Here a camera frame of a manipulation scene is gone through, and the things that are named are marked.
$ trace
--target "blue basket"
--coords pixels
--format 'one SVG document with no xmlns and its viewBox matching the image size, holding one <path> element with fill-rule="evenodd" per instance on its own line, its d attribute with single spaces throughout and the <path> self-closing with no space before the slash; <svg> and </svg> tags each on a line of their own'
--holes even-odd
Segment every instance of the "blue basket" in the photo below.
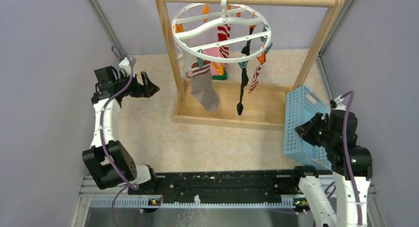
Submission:
<svg viewBox="0 0 419 227">
<path fill-rule="evenodd" d="M 331 164 L 327 160 L 325 149 L 303 141 L 294 130 L 313 118 L 316 112 L 328 113 L 329 107 L 308 86 L 301 86 L 287 94 L 284 154 L 304 165 L 330 170 Z"/>
</svg>

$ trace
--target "striped sock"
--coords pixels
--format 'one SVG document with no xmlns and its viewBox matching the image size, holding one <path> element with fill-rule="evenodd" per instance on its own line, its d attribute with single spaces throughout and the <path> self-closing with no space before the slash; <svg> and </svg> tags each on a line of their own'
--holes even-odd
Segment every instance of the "striped sock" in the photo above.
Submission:
<svg viewBox="0 0 419 227">
<path fill-rule="evenodd" d="M 210 72 L 211 62 L 204 60 L 204 66 L 199 67 L 198 63 L 192 64 L 192 90 L 191 94 L 205 108 L 206 111 L 213 111 L 218 108 L 220 98 L 212 86 L 212 75 Z"/>
<path fill-rule="evenodd" d="M 260 74 L 260 71 L 262 69 L 263 64 L 266 61 L 266 53 L 263 52 L 261 56 L 257 57 L 257 60 L 259 61 L 259 63 L 257 65 L 256 69 L 254 70 L 253 79 L 251 81 L 251 86 L 250 86 L 250 89 L 249 89 L 249 93 L 251 93 L 253 91 L 253 89 L 255 89 L 256 86 L 259 84 L 259 74 Z"/>
<path fill-rule="evenodd" d="M 228 40 L 230 38 L 230 30 L 231 25 L 230 24 L 224 24 L 217 27 L 217 35 L 218 35 L 218 41 L 222 42 L 225 40 Z M 220 46 L 220 54 L 222 58 L 228 58 L 229 57 L 229 46 L 223 45 Z"/>
</svg>

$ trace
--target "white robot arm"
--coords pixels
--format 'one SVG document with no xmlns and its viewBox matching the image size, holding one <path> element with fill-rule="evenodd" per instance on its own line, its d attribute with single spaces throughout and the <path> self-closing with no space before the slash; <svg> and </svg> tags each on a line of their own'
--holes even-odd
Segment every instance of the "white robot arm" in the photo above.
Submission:
<svg viewBox="0 0 419 227">
<path fill-rule="evenodd" d="M 343 97 L 331 101 L 334 108 L 330 116 L 316 114 L 310 121 L 295 130 L 311 145 L 323 146 L 332 164 L 336 186 L 337 214 L 324 194 L 318 176 L 308 174 L 300 178 L 298 187 L 304 193 L 318 227 L 367 227 L 367 195 L 372 177 L 372 158 L 370 152 L 356 145 L 357 119 L 349 112 L 347 123 L 347 143 L 349 160 L 344 155 L 343 122 L 346 106 Z M 351 175 L 357 187 L 354 192 Z"/>
<path fill-rule="evenodd" d="M 95 70 L 98 83 L 96 84 L 96 92 L 91 99 L 95 110 L 95 128 L 90 149 L 83 152 L 82 158 L 100 189 L 119 185 L 123 180 L 118 172 L 111 164 L 101 164 L 105 160 L 103 147 L 105 146 L 112 157 L 111 162 L 118 167 L 125 178 L 129 181 L 133 181 L 136 178 L 137 181 L 141 179 L 137 184 L 145 184 L 143 189 L 147 189 L 147 182 L 155 181 L 156 175 L 153 169 L 147 165 L 140 166 L 138 169 L 133 158 L 119 141 L 119 114 L 123 97 L 128 95 L 131 97 L 151 97 L 160 88 L 148 79 L 145 72 L 141 72 L 143 84 L 139 84 L 137 76 L 131 75 L 131 68 L 127 58 L 119 63 L 119 68 L 119 73 L 112 66 Z M 132 76 L 131 83 L 122 93 L 117 95 L 122 88 L 127 86 L 130 76 Z M 101 131 L 103 131 L 103 141 L 100 137 Z"/>
</svg>

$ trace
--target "white plastic hanger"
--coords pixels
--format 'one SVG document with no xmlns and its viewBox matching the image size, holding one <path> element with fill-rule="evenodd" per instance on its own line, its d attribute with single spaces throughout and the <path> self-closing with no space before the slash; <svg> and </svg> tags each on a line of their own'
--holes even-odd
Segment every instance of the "white plastic hanger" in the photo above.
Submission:
<svg viewBox="0 0 419 227">
<path fill-rule="evenodd" d="M 211 18 L 216 18 L 213 19 L 211 21 L 208 21 L 207 23 L 193 29 L 193 30 L 189 30 L 189 31 L 183 31 L 183 32 L 179 32 L 177 33 L 175 30 L 173 31 L 173 38 L 176 42 L 176 44 L 182 48 L 185 52 L 192 54 L 198 58 L 204 59 L 204 60 L 209 60 L 209 61 L 214 61 L 214 62 L 218 62 L 218 63 L 238 63 L 238 62 L 243 62 L 243 61 L 248 61 L 251 59 L 256 58 L 257 56 L 261 55 L 262 52 L 265 50 L 265 48 L 269 45 L 270 41 L 271 41 L 271 29 L 270 29 L 270 25 L 268 23 L 268 21 L 265 19 L 265 17 L 263 17 L 259 12 L 257 12 L 256 10 L 254 10 L 253 8 L 250 8 L 246 5 L 242 5 L 242 4 L 232 4 L 232 6 L 239 6 L 236 9 L 231 9 L 231 10 L 227 10 L 228 5 L 227 5 L 227 0 L 221 0 L 221 12 L 216 12 L 216 13 L 209 13 L 209 14 L 205 14 L 205 15 L 199 15 L 199 16 L 192 16 L 192 17 L 186 17 L 186 18 L 180 18 L 181 14 L 184 13 L 185 11 L 200 6 L 200 5 L 205 5 L 203 3 L 193 3 L 190 5 L 187 5 L 186 7 L 183 7 L 175 16 L 174 16 L 174 20 L 172 20 L 172 27 L 175 28 L 176 24 L 180 24 L 180 23 L 186 23 L 186 22 L 193 22 L 193 21 L 198 21 L 198 20 L 203 20 L 205 18 L 207 19 L 211 19 Z M 240 12 L 244 12 L 244 11 L 248 11 L 250 13 L 254 14 L 254 18 L 251 19 L 246 19 L 246 18 L 240 18 L 240 17 L 231 17 L 227 15 L 233 15 L 236 13 L 240 13 Z M 228 40 L 222 41 L 222 42 L 216 42 L 216 43 L 211 43 L 211 44 L 206 44 L 206 45 L 199 45 L 199 46 L 195 46 L 195 47 L 189 47 L 189 45 L 187 43 L 185 43 L 185 40 L 196 37 L 197 35 L 200 35 L 201 33 L 204 33 L 206 31 L 208 31 L 211 28 L 214 27 L 218 27 L 220 25 L 225 25 L 225 24 L 239 24 L 239 25 L 255 25 L 258 23 L 263 23 L 264 24 L 264 31 L 261 33 L 255 33 L 252 35 L 247 35 L 247 36 L 243 36 L 243 37 L 238 37 L 238 38 L 230 38 Z M 214 56 L 210 56 L 210 55 L 205 55 L 202 53 L 199 53 L 198 51 L 200 50 L 204 50 L 204 49 L 208 49 L 208 48 L 213 48 L 213 47 L 221 47 L 223 45 L 229 45 L 229 44 L 233 44 L 233 43 L 239 43 L 239 42 L 246 42 L 248 40 L 254 39 L 254 38 L 264 38 L 265 40 L 264 45 L 255 53 L 249 55 L 249 56 L 244 56 L 244 57 L 239 57 L 239 58 L 221 58 L 221 57 L 214 57 Z"/>
</svg>

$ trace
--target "purple wall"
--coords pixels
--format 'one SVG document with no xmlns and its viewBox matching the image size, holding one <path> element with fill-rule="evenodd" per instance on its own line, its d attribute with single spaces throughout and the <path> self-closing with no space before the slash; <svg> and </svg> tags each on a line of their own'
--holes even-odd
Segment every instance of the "purple wall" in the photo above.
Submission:
<svg viewBox="0 0 419 227">
<path fill-rule="evenodd" d="M 356 0 L 326 51 L 337 94 L 355 91 L 389 226 L 418 226 L 418 0 Z"/>
<path fill-rule="evenodd" d="M 111 44 L 87 0 L 0 0 L 0 21 L 0 226 L 69 226 Z"/>
<path fill-rule="evenodd" d="M 98 0 L 124 49 L 130 54 L 166 53 L 166 44 L 154 0 Z M 170 19 L 186 3 L 168 3 Z M 309 48 L 322 22 L 325 8 L 251 5 L 268 20 L 272 29 L 273 48 Z M 202 14 L 202 8 L 196 8 Z M 211 12 L 220 5 L 211 5 Z M 232 35 L 249 33 L 247 26 L 233 25 Z M 200 45 L 216 41 L 216 31 L 198 39 Z M 241 50 L 243 45 L 231 45 Z"/>
</svg>

